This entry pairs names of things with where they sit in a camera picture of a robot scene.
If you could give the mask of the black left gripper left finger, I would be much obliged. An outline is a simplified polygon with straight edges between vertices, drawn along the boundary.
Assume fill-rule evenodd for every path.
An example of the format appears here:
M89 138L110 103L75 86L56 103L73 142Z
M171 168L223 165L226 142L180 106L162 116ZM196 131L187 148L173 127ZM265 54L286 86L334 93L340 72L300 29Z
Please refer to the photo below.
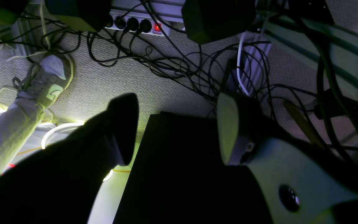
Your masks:
M139 106L134 93L64 140L21 161L0 177L0 224L86 224L103 179L131 162Z

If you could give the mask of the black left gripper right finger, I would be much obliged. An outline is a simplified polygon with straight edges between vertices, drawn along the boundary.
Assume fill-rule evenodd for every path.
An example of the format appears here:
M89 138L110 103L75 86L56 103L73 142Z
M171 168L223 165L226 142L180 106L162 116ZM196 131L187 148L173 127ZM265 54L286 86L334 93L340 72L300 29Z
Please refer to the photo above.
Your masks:
M341 160L293 138L252 98L220 93L217 109L223 163L250 170L274 224L358 223L358 193L334 174Z

